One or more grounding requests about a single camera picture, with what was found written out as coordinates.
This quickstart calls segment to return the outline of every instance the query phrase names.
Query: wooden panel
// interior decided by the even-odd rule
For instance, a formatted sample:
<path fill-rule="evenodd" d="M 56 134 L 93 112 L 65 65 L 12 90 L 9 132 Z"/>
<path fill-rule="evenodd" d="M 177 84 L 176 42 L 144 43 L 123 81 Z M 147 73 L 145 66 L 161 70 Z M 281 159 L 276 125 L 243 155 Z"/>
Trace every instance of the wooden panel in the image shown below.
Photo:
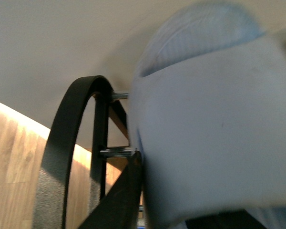
<path fill-rule="evenodd" d="M 49 129 L 0 104 L 0 229 L 29 229 Z M 91 153 L 76 146 L 70 178 L 67 228 L 88 214 Z"/>
<path fill-rule="evenodd" d="M 108 158 L 106 165 L 106 190 L 107 194 L 111 187 L 114 185 L 117 178 L 119 178 L 120 174 L 128 164 L 126 158 Z"/>

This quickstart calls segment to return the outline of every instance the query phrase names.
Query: black metal frame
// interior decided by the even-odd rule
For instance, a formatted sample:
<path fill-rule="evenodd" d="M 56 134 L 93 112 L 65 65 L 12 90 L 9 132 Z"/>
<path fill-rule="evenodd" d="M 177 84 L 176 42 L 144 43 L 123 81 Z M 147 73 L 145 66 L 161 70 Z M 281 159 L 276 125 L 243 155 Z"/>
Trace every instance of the black metal frame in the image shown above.
<path fill-rule="evenodd" d="M 95 211 L 80 228 L 90 228 L 92 224 L 95 226 L 93 228 L 103 229 L 133 227 L 133 224 L 125 224 L 125 222 L 136 221 L 138 214 L 142 182 L 142 166 L 139 152 L 135 153 L 134 158 L 129 160 L 128 166 L 122 172 L 110 193 L 104 198 L 106 160 L 100 155 L 100 151 L 107 148 L 108 117 L 113 120 L 121 132 L 128 138 L 126 113 L 119 101 L 112 100 L 112 93 L 113 89 L 110 83 L 103 76 L 79 78 L 67 90 L 54 118 L 43 155 L 34 209 L 34 228 L 64 229 L 66 227 L 67 197 L 73 151 L 83 112 L 92 96 L 96 104 L 92 141 L 92 196 L 90 209 L 95 209 Z M 120 206 L 117 206 L 120 209 L 114 207 L 115 212 L 110 216 L 108 213 L 113 208 L 113 193 L 121 192 L 119 189 L 122 187 L 128 187 L 127 195 L 123 192 L 121 193 L 125 200 L 119 203 Z M 98 213 L 100 209 L 107 211 L 107 214 L 102 216 L 104 220 L 100 218 L 100 213 Z M 114 215 L 117 215 L 117 210 L 126 211 L 126 215 L 120 216 L 118 221 L 111 221 L 113 223 L 111 226 L 108 225 L 108 217 L 113 218 Z M 93 222 L 93 219 L 98 219 L 97 225 Z"/>

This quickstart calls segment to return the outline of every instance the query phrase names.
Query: black metal bar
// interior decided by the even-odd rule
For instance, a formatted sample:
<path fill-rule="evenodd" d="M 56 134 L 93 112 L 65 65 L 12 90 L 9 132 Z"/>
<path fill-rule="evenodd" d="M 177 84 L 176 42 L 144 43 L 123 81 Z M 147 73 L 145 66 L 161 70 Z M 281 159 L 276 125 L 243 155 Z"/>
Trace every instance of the black metal bar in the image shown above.
<path fill-rule="evenodd" d="M 110 147 L 100 151 L 100 155 L 104 158 L 121 158 L 130 157 L 133 153 L 131 147 Z"/>
<path fill-rule="evenodd" d="M 106 161 L 100 156 L 100 151 L 107 148 L 108 139 L 108 102 L 101 94 L 96 94 L 94 98 L 95 115 L 90 169 L 90 177 L 92 178 L 90 211 L 95 209 L 100 199 L 105 196 Z"/>
<path fill-rule="evenodd" d="M 103 76 L 89 76 L 75 80 L 66 92 L 54 118 L 41 163 L 33 228 L 65 228 L 72 156 L 82 115 L 90 97 L 95 95 L 96 103 L 102 104 L 100 109 L 97 108 L 102 114 L 108 114 L 108 106 L 111 107 L 112 113 L 116 114 L 117 122 L 126 128 L 125 111 L 121 109 L 123 107 L 119 101 L 112 103 L 112 91 L 112 87 Z M 101 132 L 101 145 L 106 145 L 106 123 L 103 123 Z M 96 179 L 96 182 L 99 182 L 100 187 L 104 187 L 104 162 L 98 159 L 97 153 L 94 154 L 93 162 L 95 164 L 92 167 L 101 167 L 101 174 L 92 176 L 101 177 Z"/>
<path fill-rule="evenodd" d="M 186 221 L 188 229 L 266 229 L 245 210 L 222 212 Z"/>
<path fill-rule="evenodd" d="M 122 99 L 128 99 L 128 92 L 113 92 L 111 95 L 112 100 L 122 100 Z"/>
<path fill-rule="evenodd" d="M 127 167 L 107 196 L 79 229 L 134 229 L 139 213 L 142 187 L 140 152 L 130 157 Z"/>

